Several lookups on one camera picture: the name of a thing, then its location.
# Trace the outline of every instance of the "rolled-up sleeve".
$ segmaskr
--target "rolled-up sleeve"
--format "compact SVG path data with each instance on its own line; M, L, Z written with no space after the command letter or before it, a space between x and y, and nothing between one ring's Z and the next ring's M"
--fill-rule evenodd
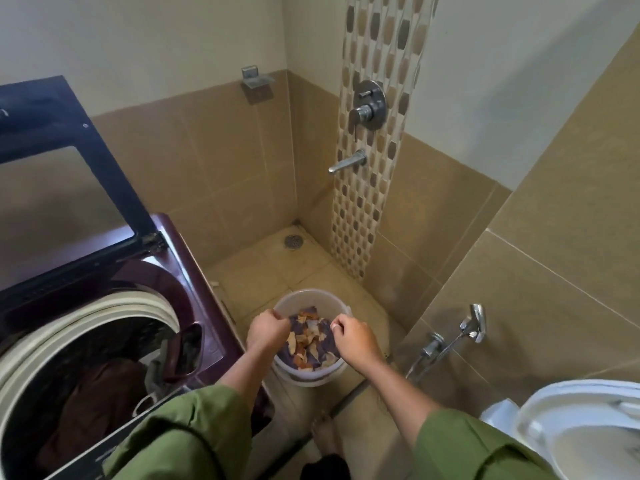
M250 451L250 411L236 391L214 385L149 414L102 468L116 480L236 480Z
M416 478L553 480L537 453L468 414L439 410L420 428L414 450Z

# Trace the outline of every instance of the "bare foot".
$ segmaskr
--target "bare foot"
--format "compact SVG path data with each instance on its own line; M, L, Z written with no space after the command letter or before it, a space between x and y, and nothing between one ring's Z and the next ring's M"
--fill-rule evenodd
M311 433L322 456L335 453L344 458L340 433L325 411L322 411L320 416L314 420L311 425Z

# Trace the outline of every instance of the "white bucket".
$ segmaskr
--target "white bucket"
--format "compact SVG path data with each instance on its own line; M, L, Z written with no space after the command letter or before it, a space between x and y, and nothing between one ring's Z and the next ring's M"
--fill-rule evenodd
M273 308L280 315L289 318L289 316L296 315L300 310L309 306L315 306L318 310L318 315L329 321L332 321L342 313L351 315L351 309L340 298L328 291L317 289L294 291L283 296ZM274 364L274 370L277 375L287 382L302 387L316 387L331 382L347 368L347 363L342 357L332 366L316 371L294 369L285 364L277 355L274 359Z

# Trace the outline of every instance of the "person's left hand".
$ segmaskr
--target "person's left hand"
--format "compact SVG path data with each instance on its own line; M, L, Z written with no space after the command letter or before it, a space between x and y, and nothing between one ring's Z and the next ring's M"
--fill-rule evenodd
M246 338L247 350L267 350L276 355L289 338L291 323L275 310L265 310L251 322Z

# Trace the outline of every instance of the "mosaic tile strip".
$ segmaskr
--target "mosaic tile strip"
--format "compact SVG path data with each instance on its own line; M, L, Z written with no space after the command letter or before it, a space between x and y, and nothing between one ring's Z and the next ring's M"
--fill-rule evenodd
M335 178L331 250L357 280L364 277L387 199L411 93L431 21L433 0L348 0L336 160L357 149L367 164ZM388 117L377 131L349 132L353 90L363 79L383 84Z

